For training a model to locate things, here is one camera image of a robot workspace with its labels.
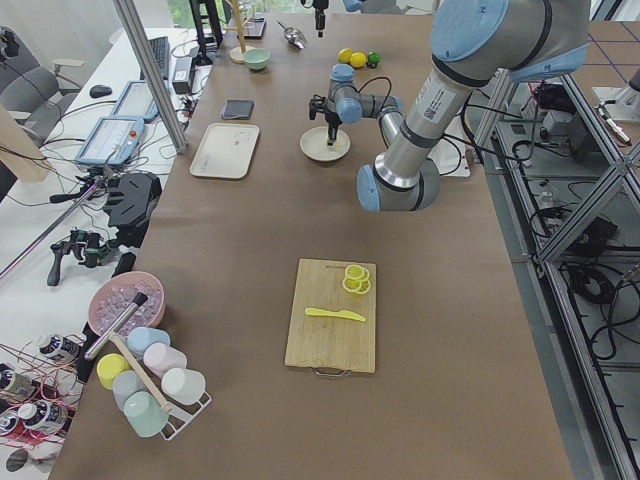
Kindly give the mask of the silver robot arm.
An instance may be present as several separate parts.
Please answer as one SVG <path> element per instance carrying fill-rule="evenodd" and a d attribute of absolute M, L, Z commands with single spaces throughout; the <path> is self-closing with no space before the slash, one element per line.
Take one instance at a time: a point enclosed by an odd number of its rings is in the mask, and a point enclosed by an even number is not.
<path fill-rule="evenodd" d="M 415 211 L 431 204 L 440 174 L 429 159 L 471 92 L 487 85 L 498 69 L 515 83 L 571 73 L 585 61 L 590 4 L 587 1 L 447 1 L 437 11 L 430 37 L 433 69 L 408 113 L 391 95 L 365 94 L 354 70 L 336 64 L 328 94 L 309 103 L 326 127 L 300 140 L 310 158 L 341 158 L 349 149 L 339 139 L 341 124 L 374 118 L 387 150 L 357 175 L 357 195 L 368 211 Z"/>

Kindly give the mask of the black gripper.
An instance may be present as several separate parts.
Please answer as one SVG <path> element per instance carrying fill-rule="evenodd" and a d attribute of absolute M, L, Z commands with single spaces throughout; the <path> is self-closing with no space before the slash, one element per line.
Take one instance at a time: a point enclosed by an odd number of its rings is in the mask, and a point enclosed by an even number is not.
<path fill-rule="evenodd" d="M 308 116 L 311 121 L 315 120 L 318 114 L 322 114 L 324 116 L 328 125 L 327 140 L 336 141 L 342 120 L 335 111 L 331 102 L 324 96 L 314 94 L 309 100 L 308 108 Z"/>
<path fill-rule="evenodd" d="M 314 9 L 315 29 L 324 31 L 326 24 L 325 11 L 328 8 L 328 0 L 313 0 L 312 8 Z"/>

